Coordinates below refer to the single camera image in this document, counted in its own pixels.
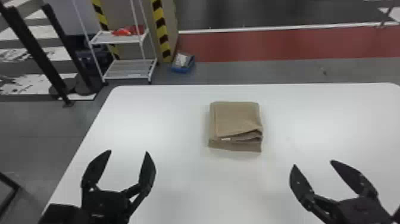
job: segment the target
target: red object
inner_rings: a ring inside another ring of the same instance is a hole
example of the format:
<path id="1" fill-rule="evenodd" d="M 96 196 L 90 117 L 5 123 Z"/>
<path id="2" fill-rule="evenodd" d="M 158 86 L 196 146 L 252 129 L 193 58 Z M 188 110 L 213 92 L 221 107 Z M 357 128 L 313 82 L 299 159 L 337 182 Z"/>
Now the red object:
<path id="1" fill-rule="evenodd" d="M 400 26 L 180 34 L 196 61 L 400 57 Z"/>
<path id="2" fill-rule="evenodd" d="M 130 26 L 130 27 L 126 27 L 126 28 L 130 31 L 130 33 L 132 35 L 138 34 L 138 31 L 136 30 L 136 26 Z M 139 35 L 142 35 L 145 33 L 145 28 L 143 25 L 138 25 L 138 28 L 139 28 Z"/>
<path id="3" fill-rule="evenodd" d="M 138 25 L 137 27 L 139 28 L 139 35 L 145 33 L 143 25 Z M 125 28 L 114 30 L 111 33 L 116 36 L 131 36 L 131 35 L 138 35 L 138 30 L 136 29 L 136 26 L 127 26 Z"/>
<path id="4" fill-rule="evenodd" d="M 130 36 L 131 35 L 130 31 L 125 28 L 120 28 L 118 30 L 114 30 L 111 33 L 115 36 Z"/>

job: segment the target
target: beige towel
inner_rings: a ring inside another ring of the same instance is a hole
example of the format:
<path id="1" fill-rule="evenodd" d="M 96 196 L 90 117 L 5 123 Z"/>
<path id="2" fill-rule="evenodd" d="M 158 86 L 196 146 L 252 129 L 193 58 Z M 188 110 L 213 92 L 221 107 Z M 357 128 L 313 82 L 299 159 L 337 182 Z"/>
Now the beige towel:
<path id="1" fill-rule="evenodd" d="M 261 151 L 263 127 L 256 102 L 213 102 L 210 104 L 211 148 Z"/>

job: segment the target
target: white wire shelf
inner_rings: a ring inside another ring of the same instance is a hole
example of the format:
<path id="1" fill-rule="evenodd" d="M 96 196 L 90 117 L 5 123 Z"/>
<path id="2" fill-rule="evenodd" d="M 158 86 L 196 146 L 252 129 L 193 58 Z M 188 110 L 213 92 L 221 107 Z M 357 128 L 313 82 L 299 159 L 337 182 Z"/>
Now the white wire shelf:
<path id="1" fill-rule="evenodd" d="M 90 44 L 99 45 L 105 43 L 142 43 L 149 33 L 149 29 L 146 29 L 142 35 L 132 36 L 115 36 L 110 31 L 99 31 L 96 36 L 92 38 Z"/>
<path id="2" fill-rule="evenodd" d="M 157 59 L 114 60 L 104 74 L 104 79 L 151 79 Z"/>

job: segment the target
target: black stanchion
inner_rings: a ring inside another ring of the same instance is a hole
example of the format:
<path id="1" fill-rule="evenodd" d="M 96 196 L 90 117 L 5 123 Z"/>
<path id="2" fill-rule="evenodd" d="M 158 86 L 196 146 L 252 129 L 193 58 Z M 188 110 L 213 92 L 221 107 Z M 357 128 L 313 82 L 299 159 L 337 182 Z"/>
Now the black stanchion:
<path id="1" fill-rule="evenodd" d="M 61 97 L 65 106 L 71 107 L 73 102 L 68 99 L 67 94 L 74 89 L 76 81 L 74 79 L 62 80 L 15 7 L 5 8 L 0 3 L 0 13 L 51 82 L 50 94 L 57 98 Z"/>
<path id="2" fill-rule="evenodd" d="M 90 78 L 86 74 L 86 70 L 80 63 L 74 48 L 71 46 L 71 43 L 67 40 L 67 36 L 65 35 L 65 32 L 61 27 L 56 15 L 54 14 L 54 10 L 52 9 L 51 5 L 43 5 L 42 10 L 46 14 L 47 18 L 50 20 L 50 23 L 60 37 L 62 44 L 67 49 L 67 52 L 72 59 L 72 62 L 75 64 L 75 67 L 79 72 L 78 77 L 80 77 L 80 80 L 78 80 L 77 85 L 75 86 L 76 93 L 79 95 L 90 95 L 99 92 L 103 86 L 102 81 L 98 78 Z"/>

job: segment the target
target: striped pillar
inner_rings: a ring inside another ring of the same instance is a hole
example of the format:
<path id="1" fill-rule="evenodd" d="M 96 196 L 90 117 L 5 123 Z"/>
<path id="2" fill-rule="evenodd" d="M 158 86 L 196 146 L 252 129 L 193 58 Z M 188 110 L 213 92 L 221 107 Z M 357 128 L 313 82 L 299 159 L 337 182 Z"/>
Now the striped pillar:
<path id="1" fill-rule="evenodd" d="M 110 29 L 108 28 L 107 18 L 104 15 L 104 10 L 102 9 L 102 4 L 101 4 L 100 0 L 91 0 L 91 1 L 92 1 L 92 5 L 95 9 L 97 20 L 99 21 L 101 28 L 104 31 L 109 31 Z M 110 44 L 110 50 L 112 51 L 112 54 L 114 54 L 115 58 L 119 60 L 120 54 L 119 54 L 118 49 L 115 44 Z"/>
<path id="2" fill-rule="evenodd" d="M 163 4 L 161 0 L 152 0 L 153 18 L 157 30 L 158 44 L 162 53 L 162 60 L 165 63 L 172 61 L 172 49 L 168 41 L 168 30 L 165 24 Z"/>

